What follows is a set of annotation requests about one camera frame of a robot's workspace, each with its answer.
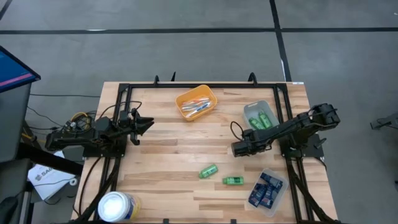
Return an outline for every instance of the screen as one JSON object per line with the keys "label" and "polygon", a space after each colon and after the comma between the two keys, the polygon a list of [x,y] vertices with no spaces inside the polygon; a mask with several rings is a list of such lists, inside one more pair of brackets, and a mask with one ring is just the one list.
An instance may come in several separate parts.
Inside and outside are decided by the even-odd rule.
{"label": "screen", "polygon": [[34,81],[36,76],[0,51],[0,91],[26,81]]}

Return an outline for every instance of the black floor line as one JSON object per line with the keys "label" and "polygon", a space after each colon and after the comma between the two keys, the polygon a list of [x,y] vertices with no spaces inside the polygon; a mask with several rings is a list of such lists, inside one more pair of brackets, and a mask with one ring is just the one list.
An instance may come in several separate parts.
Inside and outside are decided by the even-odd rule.
{"label": "black floor line", "polygon": [[172,29],[92,29],[92,30],[0,30],[0,34],[189,34],[274,32],[266,27],[217,27]]}
{"label": "black floor line", "polygon": [[291,82],[292,76],[290,75],[289,63],[287,62],[284,38],[281,33],[278,11],[276,9],[275,0],[269,0],[269,4],[271,5],[272,18],[274,20],[275,34],[276,34],[276,39],[278,41],[279,55],[280,55],[280,59],[282,61],[282,68],[284,70],[285,81]]}
{"label": "black floor line", "polygon": [[281,28],[281,32],[398,32],[398,27]]}
{"label": "black floor line", "polygon": [[4,16],[4,14],[6,13],[8,7],[10,6],[12,0],[7,0],[6,3],[4,4],[4,6],[2,7],[1,11],[0,11],[0,20],[2,19],[2,17]]}

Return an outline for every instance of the monitor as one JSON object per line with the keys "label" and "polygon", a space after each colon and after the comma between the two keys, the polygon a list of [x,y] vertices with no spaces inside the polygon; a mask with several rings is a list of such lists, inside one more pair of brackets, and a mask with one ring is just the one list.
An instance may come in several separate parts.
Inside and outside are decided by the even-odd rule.
{"label": "monitor", "polygon": [[40,75],[0,46],[0,93],[37,80]]}

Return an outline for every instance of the blue packaged item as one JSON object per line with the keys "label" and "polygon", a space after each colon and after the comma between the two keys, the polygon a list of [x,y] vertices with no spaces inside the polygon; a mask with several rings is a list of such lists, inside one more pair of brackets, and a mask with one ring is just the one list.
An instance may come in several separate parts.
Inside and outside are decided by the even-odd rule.
{"label": "blue packaged item", "polygon": [[267,186],[264,184],[256,184],[254,190],[249,197],[249,203],[257,207],[267,191]]}
{"label": "blue packaged item", "polygon": [[276,178],[273,178],[273,177],[271,177],[270,175],[267,175],[267,174],[265,174],[265,173],[262,173],[260,177],[261,177],[263,180],[265,180],[267,183],[270,183],[272,186],[274,186],[274,187],[275,187],[275,190],[276,190],[277,192],[279,192],[279,190],[282,188],[282,186],[283,186],[283,184],[284,184],[282,181],[280,181],[280,180],[278,180],[278,179],[276,179]]}
{"label": "blue packaged item", "polygon": [[277,195],[278,192],[275,191],[275,187],[272,185],[268,186],[267,191],[264,194],[264,197],[260,201],[260,205],[271,209],[272,204],[274,203],[274,200]]}
{"label": "blue packaged item", "polygon": [[274,203],[274,201],[267,197],[262,198],[262,200],[260,201],[260,205],[262,205],[266,208],[269,208],[269,209],[271,209],[273,203]]}

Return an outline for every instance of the plastic tray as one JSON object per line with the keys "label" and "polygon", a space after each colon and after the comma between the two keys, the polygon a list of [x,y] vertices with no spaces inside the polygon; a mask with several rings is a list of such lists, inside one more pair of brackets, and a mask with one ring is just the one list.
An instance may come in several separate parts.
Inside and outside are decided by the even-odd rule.
{"label": "plastic tray", "polygon": [[265,112],[265,114],[269,118],[269,121],[272,123],[272,126],[277,126],[279,124],[278,119],[275,117],[275,115],[272,112],[271,108],[269,107],[267,101],[260,100],[260,101],[251,103],[249,105],[246,105],[243,108],[243,119],[244,119],[244,122],[246,122],[248,128],[252,129],[249,119],[250,118],[258,119],[260,111]]}
{"label": "plastic tray", "polygon": [[[273,217],[275,215],[276,210],[278,209],[278,206],[280,204],[280,201],[283,199],[283,196],[285,194],[285,191],[287,189],[287,187],[289,186],[289,181],[287,181],[285,178],[281,177],[280,175],[278,175],[277,173],[275,173],[274,171],[270,170],[270,169],[264,169],[262,170],[262,173],[270,175],[271,177],[275,177],[276,179],[280,180],[283,182],[283,186],[282,188],[279,190],[278,196],[276,196],[274,203],[272,204],[271,209],[266,208],[262,205],[258,205],[258,207],[255,207],[254,205],[250,204],[253,208],[256,208],[258,210],[260,210],[262,213],[264,213],[266,216],[268,217]],[[261,179],[261,174],[259,176],[259,179],[257,180],[256,184],[265,184],[266,181]],[[256,186],[256,184],[254,184],[253,188],[251,189],[249,196],[248,196],[248,200],[250,198],[250,194],[251,192],[254,190],[254,187]]]}
{"label": "plastic tray", "polygon": [[[196,114],[193,114],[191,117],[187,118],[185,115],[189,114],[189,112],[183,111],[181,109],[182,103],[186,101],[191,101],[203,97],[208,97],[211,104],[208,108],[203,109],[202,111],[197,112]],[[178,109],[181,112],[181,115],[187,120],[187,121],[193,121],[194,119],[199,118],[200,116],[204,115],[205,113],[211,111],[217,104],[217,98],[210,89],[210,87],[206,85],[200,85],[184,94],[179,95],[175,99],[175,104],[177,105]]]}

